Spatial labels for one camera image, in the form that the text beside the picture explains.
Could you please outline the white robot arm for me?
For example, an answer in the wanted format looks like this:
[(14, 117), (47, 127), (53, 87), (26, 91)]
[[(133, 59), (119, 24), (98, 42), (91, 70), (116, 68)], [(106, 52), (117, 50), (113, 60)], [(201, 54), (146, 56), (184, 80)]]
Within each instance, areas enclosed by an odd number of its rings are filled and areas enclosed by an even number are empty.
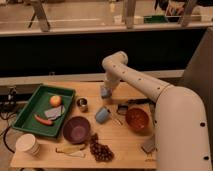
[(155, 103), (156, 171), (213, 171), (204, 103), (189, 88), (174, 86), (127, 66), (119, 51), (102, 61), (104, 86), (125, 81)]

